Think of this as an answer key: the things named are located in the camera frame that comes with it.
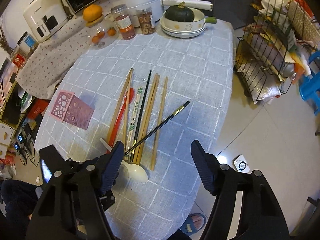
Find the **white ceramic spoon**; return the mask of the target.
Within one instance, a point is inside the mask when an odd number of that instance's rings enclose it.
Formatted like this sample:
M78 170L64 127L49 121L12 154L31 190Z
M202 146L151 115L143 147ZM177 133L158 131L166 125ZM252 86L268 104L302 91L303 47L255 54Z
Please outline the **white ceramic spoon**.
M141 166L137 164L129 164L124 159L121 160L121 165L123 165L128 172L128 175L135 182L145 184L148 182L147 172Z

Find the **paper chopsticks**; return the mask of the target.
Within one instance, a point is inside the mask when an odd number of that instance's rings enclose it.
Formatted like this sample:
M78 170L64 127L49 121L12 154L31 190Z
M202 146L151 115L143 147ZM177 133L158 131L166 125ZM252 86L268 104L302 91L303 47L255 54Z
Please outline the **paper chopsticks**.
M136 124L136 120L137 120L137 113L138 113L138 108L139 108L139 103L140 103L142 91L143 91L143 87L139 87L137 90L135 104L134 104L134 108L133 108L133 112L132 112L132 116L131 116L131 121L130 121L130 125L129 125L129 132L128 132L128 136L127 136L127 145L126 145L127 150L132 145L132 141L133 141L133 137L134 137L133 133L135 130L135 124Z

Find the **black chopstick gold band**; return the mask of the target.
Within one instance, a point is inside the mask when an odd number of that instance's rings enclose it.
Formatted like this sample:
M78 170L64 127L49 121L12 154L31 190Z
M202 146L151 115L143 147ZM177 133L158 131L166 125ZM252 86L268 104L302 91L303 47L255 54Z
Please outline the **black chopstick gold band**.
M126 152L124 152L124 156L128 155L130 152L132 152L135 148L137 148L140 144L142 144L144 141L146 141L149 137L151 137L153 134L155 134L158 130L160 130L165 124L167 124L172 118L174 118L178 113L180 113L185 107L187 107L190 104L190 101L186 101L184 104L182 104L180 107L178 107L170 116L168 116L165 120L163 120L159 125L157 125L153 130L151 130L145 137L140 139L134 146L129 148Z

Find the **pink perforated utensil holder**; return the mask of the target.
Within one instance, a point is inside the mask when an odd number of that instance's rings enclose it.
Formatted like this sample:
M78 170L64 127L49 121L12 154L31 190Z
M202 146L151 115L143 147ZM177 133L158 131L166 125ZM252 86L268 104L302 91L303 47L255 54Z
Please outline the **pink perforated utensil holder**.
M79 99L73 92L61 90L53 104L50 115L81 129L88 129L94 109Z

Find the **red plastic spoon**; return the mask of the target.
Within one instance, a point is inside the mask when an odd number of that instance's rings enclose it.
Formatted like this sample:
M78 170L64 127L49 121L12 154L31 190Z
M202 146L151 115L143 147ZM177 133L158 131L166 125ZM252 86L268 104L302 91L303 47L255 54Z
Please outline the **red plastic spoon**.
M134 92L135 92L134 89L131 87L130 88L130 92L129 92L129 104L133 99ZM119 130L119 127L120 127L121 119L122 119L123 114L124 114L125 109L126 109L126 105L127 105L127 93L126 93L126 95L124 97L124 103L123 103L123 105L121 107L120 113L118 114L118 117L116 119L116 123L114 124L114 127L112 129L111 137L110 137L110 139L108 141L108 144L110 145L110 147L114 145L114 141L116 139L116 136L117 136L117 133L118 133L118 130Z

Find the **wooden chopstick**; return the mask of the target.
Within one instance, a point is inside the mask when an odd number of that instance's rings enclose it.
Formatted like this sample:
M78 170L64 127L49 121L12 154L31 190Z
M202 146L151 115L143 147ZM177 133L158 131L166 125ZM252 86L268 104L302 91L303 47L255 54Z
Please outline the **wooden chopstick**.
M125 103L123 138L122 138L123 139L122 142L124 144L124 147L126 147L127 116L128 116L129 104L130 104L130 90L131 90L132 73L133 73L133 68L131 68L130 72L129 72L129 83L127 85L127 90L126 90L126 103Z
M138 137L137 142L140 142L146 136L149 121L150 121L150 115L151 115L153 103L155 100L154 94L157 92L158 82L159 82L159 75L156 73L153 78L152 86L151 86L150 93L149 93L149 98L148 98L148 101L147 101L147 104L145 107L145 112L144 112L144 116L142 119L142 124L140 125L140 132L139 132L139 137ZM142 150L143 150L143 146L140 146L140 145L136 146L135 155L133 158L134 164L140 164L140 160L142 157Z
M159 83L159 74L156 73L154 81L152 83L151 92L150 92L150 95L149 95L149 98L148 98L147 107L146 107L145 114L144 114L142 138L145 137L147 135L147 132L148 132L151 113L152 113L154 102L155 102L155 98L156 98L158 83ZM138 164L138 165L140 164L141 159L142 159L144 145L145 145L145 142L143 142L142 144L140 144L137 147L138 154L137 154L136 164Z
M123 88L121 90L121 93L120 93L120 96L119 96L119 99L118 99L118 102L116 104L116 107L114 109L114 113L113 113L113 116L112 116L112 120L111 120L111 123L110 123L110 128L108 130L108 133L107 133L107 142L110 142L110 139L111 139L111 135L112 135L112 131L114 129L114 126L116 124L116 120L117 120L117 117L118 117L118 114L119 114L119 111L120 111L120 107L121 107L121 103L124 99L124 96L125 96L125 92L128 88L128 85L131 83L131 76L132 76L132 73L133 73L133 68L130 69L127 77L126 77L126 80L123 84Z
M164 79L163 93L162 93L162 97L161 97L161 104L160 104L158 121L157 121L157 125L158 126L162 123L162 120L163 120L165 97L166 97L166 94L167 94L167 85L168 85L168 77L166 76L165 79ZM153 142L151 165L150 165L150 170L151 171L153 171L155 169L155 165L156 165L159 133L160 133L160 129L156 131L154 142Z

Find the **white floor device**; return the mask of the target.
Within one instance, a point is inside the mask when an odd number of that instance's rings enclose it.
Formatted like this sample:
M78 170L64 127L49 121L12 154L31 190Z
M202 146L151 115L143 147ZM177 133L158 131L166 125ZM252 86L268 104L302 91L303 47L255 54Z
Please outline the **white floor device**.
M249 164L242 154L237 156L233 160L233 164L234 164L235 169L238 172L242 172L242 173L249 173L250 172Z

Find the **blue slipper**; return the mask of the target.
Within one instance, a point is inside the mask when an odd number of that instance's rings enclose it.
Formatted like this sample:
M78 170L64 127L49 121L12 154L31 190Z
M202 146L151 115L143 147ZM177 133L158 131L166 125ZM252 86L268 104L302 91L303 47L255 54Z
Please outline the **blue slipper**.
M180 230L188 236L199 232L206 224L206 216L201 213L189 214Z

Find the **floral cloth cover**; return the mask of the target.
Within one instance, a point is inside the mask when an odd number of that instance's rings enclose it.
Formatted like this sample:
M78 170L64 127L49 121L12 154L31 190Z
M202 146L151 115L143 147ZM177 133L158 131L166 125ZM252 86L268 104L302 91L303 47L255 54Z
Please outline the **floral cloth cover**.
M103 16L114 22L110 3L104 2L101 6L107 10ZM57 33L38 45L16 77L25 92L39 99L51 99L57 85L77 59L90 50L95 51L90 48L86 23L82 15L75 15Z

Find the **red label glass jar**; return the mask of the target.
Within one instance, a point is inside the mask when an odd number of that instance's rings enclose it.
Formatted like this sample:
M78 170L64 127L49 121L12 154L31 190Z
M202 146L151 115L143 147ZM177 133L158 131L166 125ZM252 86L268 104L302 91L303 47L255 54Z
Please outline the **red label glass jar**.
M18 68L23 68L25 65L25 62L27 60L26 55L24 52L21 52L20 50L16 51L12 55L12 62L18 67Z

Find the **blue label glass jar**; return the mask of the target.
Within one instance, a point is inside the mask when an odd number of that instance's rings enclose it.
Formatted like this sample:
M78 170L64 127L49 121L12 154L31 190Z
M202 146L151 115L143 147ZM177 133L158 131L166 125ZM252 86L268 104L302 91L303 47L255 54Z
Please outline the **blue label glass jar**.
M39 44L35 38L26 31L17 42L17 45L25 55L30 56Z

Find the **white air fryer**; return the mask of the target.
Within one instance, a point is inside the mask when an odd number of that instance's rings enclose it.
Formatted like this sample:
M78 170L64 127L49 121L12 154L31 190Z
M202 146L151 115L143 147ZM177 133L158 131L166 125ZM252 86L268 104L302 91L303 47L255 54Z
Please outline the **white air fryer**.
M33 0L23 17L40 43L53 36L68 21L61 0Z

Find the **red goji berry jar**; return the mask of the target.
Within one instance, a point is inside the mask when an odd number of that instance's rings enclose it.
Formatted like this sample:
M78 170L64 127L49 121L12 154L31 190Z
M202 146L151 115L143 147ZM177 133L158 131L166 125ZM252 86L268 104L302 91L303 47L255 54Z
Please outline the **red goji berry jar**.
M113 7L111 9L111 14L124 40L130 40L136 36L135 27L125 4Z

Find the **orange tangerine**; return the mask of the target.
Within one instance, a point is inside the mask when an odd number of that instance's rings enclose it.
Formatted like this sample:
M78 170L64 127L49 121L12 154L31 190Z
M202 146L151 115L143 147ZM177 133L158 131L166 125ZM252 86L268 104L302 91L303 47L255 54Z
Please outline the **orange tangerine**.
M93 22L103 14L101 6L92 4L83 10L82 17L86 22Z

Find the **dried fruit slices jar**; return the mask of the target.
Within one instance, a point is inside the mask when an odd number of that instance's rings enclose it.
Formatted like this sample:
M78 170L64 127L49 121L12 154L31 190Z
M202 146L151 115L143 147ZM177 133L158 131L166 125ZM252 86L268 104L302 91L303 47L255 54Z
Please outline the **dried fruit slices jar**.
M140 29L142 34L149 35L156 32L155 21L151 7L140 8L136 10Z

